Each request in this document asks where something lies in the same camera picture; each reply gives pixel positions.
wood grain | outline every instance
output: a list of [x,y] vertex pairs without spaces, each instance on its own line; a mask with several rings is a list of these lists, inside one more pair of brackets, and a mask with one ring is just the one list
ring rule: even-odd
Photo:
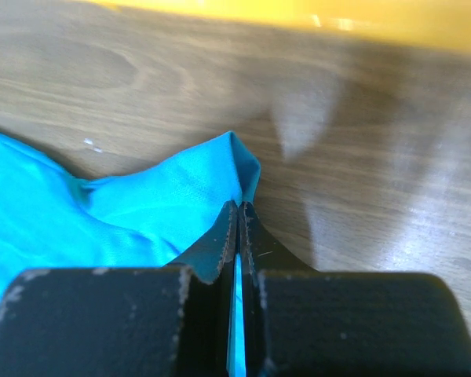
[[435,273],[471,329],[471,57],[0,1],[0,131],[75,174],[142,170],[226,130],[261,160],[258,212],[292,251]]

blue fabric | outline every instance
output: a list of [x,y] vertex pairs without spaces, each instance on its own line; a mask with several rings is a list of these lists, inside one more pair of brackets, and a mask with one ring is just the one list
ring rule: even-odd
[[[232,132],[138,174],[95,181],[0,134],[0,297],[24,269],[164,265],[211,227],[224,202],[253,201],[259,177],[259,162]],[[238,282],[231,374],[239,377]]]

wooden table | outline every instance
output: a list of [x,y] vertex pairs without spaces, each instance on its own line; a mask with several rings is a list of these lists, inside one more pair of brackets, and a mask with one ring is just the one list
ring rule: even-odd
[[0,1],[0,131],[74,174],[132,173],[227,130],[262,163],[262,221],[300,258],[435,273],[471,329],[471,57]]

turquoise cloth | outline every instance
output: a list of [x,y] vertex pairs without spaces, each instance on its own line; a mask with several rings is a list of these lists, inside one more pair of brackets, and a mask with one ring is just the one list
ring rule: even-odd
[[[95,181],[0,134],[0,297],[24,269],[164,265],[226,201],[253,201],[259,177],[259,162],[232,132],[138,174]],[[238,285],[237,377],[245,375]]]

yellow plastic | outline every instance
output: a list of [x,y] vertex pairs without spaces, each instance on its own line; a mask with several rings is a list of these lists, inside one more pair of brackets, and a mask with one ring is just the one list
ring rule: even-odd
[[471,0],[83,0],[471,53]]

